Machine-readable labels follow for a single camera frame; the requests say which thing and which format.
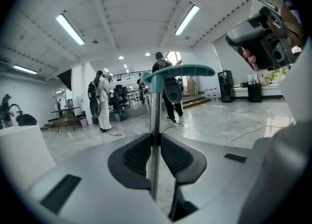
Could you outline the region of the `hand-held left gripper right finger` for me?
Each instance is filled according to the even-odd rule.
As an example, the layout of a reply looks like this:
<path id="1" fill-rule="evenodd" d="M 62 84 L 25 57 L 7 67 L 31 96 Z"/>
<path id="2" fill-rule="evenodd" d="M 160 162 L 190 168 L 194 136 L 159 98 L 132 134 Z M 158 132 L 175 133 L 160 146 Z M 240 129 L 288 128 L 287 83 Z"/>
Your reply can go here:
<path id="1" fill-rule="evenodd" d="M 198 210 L 192 202 L 184 199 L 181 187 L 195 183 L 207 167 L 203 153 L 166 135 L 161 135 L 161 156 L 175 178 L 173 203 L 168 215 L 178 221 Z"/>

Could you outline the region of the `person's right hand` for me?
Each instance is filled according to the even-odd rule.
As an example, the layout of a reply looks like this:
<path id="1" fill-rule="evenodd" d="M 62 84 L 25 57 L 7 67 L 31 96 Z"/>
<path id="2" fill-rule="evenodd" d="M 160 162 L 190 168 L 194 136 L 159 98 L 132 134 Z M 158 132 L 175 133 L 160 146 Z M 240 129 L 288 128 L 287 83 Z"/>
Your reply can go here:
<path id="1" fill-rule="evenodd" d="M 254 71 L 258 71 L 258 65 L 256 64 L 256 56 L 253 55 L 248 49 L 242 48 L 242 57 L 249 64 Z"/>

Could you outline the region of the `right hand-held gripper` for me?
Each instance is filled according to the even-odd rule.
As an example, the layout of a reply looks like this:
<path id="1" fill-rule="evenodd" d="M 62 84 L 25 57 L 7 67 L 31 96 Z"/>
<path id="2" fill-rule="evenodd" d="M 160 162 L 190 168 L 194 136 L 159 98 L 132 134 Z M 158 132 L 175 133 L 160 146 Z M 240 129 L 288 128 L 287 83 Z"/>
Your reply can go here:
<path id="1" fill-rule="evenodd" d="M 280 13 L 263 6 L 226 35 L 226 42 L 241 57 L 242 48 L 256 56 L 260 70 L 276 70 L 296 62 L 294 47 L 303 48 L 306 33 L 291 8 L 283 6 Z"/>

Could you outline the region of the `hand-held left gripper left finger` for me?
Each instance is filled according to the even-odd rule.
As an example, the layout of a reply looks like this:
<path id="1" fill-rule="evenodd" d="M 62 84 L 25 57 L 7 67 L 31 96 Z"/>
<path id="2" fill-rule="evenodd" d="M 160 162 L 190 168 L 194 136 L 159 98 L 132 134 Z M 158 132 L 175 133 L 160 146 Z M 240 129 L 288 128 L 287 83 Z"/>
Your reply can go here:
<path id="1" fill-rule="evenodd" d="M 151 134 L 131 136 L 130 142 L 116 149 L 108 158 L 112 176 L 124 187 L 150 190 L 146 166 L 151 156 Z"/>

